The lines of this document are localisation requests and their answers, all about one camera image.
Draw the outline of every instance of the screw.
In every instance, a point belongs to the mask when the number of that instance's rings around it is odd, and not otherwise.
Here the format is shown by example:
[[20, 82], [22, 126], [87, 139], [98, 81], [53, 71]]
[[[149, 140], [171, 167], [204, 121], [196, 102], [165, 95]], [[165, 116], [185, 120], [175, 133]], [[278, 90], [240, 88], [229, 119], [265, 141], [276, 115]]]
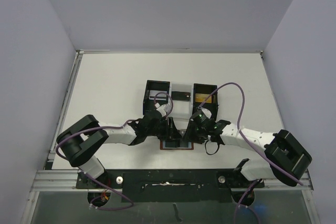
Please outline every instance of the screw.
[[220, 177], [218, 178], [218, 181], [219, 181], [221, 184], [225, 183], [225, 177], [224, 177], [224, 176], [220, 176]]
[[122, 184], [123, 178], [121, 176], [117, 177], [116, 182], [118, 185]]

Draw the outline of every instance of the white wall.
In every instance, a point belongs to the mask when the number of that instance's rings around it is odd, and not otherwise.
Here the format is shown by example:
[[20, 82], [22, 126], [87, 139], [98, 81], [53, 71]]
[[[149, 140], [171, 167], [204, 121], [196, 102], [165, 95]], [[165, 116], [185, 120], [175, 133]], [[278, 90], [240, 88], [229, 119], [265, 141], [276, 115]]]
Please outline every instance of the white wall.
[[310, 173], [323, 224], [336, 211], [336, 0], [293, 0], [265, 50], [287, 129], [313, 157]]
[[255, 52], [292, 0], [50, 0], [76, 49]]
[[0, 0], [0, 223], [19, 223], [75, 51], [49, 0]]

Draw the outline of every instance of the black mounting plate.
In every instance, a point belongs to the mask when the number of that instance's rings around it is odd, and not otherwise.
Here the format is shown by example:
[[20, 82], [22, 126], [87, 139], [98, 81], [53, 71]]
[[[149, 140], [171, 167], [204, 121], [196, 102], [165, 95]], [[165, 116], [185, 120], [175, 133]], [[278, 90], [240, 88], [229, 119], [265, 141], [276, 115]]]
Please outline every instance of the black mounting plate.
[[[234, 169], [107, 170], [111, 187], [121, 189], [134, 202], [232, 202], [231, 189], [247, 188], [250, 182]], [[123, 177], [118, 185], [117, 177]], [[218, 178], [224, 176], [225, 183]], [[77, 189], [102, 188], [78, 174]]]

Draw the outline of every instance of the glass panel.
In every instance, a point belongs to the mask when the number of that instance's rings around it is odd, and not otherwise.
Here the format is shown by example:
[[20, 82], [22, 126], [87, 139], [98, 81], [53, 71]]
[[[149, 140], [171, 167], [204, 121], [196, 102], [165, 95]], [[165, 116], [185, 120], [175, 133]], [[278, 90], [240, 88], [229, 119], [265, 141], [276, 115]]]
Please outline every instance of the glass panel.
[[[262, 224], [311, 223], [301, 191], [256, 191], [252, 208]], [[127, 205], [112, 196], [106, 207]], [[173, 224], [233, 223], [234, 203], [216, 201], [136, 203], [122, 211], [89, 210], [86, 192], [41, 192], [32, 224]], [[257, 223], [253, 213], [241, 209], [237, 224]]]

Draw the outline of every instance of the white enclosure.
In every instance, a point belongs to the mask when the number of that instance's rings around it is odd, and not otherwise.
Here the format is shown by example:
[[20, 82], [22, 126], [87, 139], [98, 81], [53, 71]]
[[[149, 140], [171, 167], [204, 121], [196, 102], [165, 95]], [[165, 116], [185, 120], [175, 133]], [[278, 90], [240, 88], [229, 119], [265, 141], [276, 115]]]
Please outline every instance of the white enclosure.
[[[84, 54], [60, 132], [87, 114], [100, 122], [118, 124], [141, 118], [147, 80], [218, 86], [237, 82], [246, 95], [241, 124], [264, 132], [282, 128], [260, 54]], [[221, 89], [218, 104], [217, 119], [235, 123], [242, 104], [239, 89]], [[175, 120], [178, 129], [186, 129], [187, 122]], [[209, 152], [216, 147], [209, 144]], [[255, 152], [228, 145], [213, 156], [200, 144], [190, 151], [163, 151], [156, 137], [136, 146], [105, 144], [96, 157], [106, 169], [234, 168], [244, 158], [261, 159]], [[52, 168], [72, 167], [56, 156]]]

